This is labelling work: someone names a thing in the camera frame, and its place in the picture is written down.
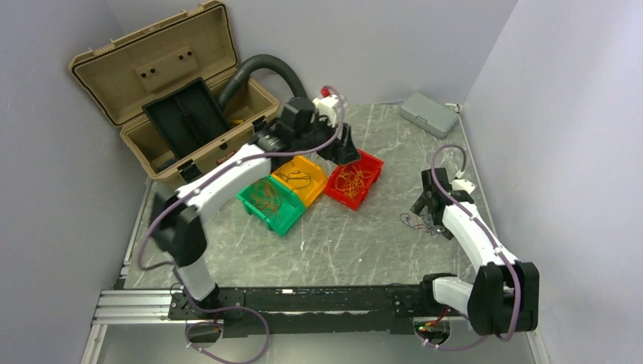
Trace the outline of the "red plastic bin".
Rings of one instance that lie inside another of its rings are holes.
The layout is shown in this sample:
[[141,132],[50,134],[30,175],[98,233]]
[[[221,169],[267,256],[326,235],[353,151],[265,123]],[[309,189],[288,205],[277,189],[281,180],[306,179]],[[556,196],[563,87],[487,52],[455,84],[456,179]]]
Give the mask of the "red plastic bin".
[[338,165],[324,188],[324,193],[353,211],[365,201],[372,185],[381,175],[384,162],[359,149],[361,159],[348,165]]

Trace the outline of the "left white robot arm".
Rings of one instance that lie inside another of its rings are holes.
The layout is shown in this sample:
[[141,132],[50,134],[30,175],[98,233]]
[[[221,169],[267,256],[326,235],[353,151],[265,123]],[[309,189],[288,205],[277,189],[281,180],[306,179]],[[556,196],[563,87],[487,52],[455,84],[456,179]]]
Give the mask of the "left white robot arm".
[[227,161],[191,183],[155,195],[156,210],[142,243],[154,241],[169,256],[166,265],[182,283],[195,316],[206,319],[221,306],[219,286],[205,263],[203,220],[298,155],[316,153],[336,165],[359,160],[346,109],[346,98],[338,94],[293,97]]

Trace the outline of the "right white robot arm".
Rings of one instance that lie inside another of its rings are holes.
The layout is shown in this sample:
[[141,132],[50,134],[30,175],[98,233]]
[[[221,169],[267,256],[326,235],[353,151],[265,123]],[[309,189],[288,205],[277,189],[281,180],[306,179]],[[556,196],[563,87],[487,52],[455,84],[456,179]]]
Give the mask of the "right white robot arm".
[[470,193],[456,189],[445,168],[424,170],[421,178],[422,194],[412,212],[427,213],[448,240],[460,244],[475,269],[475,280],[470,284],[455,274],[425,275],[419,284],[419,308],[428,315],[454,309],[481,336],[534,331],[540,279],[535,264],[506,249],[479,218]]

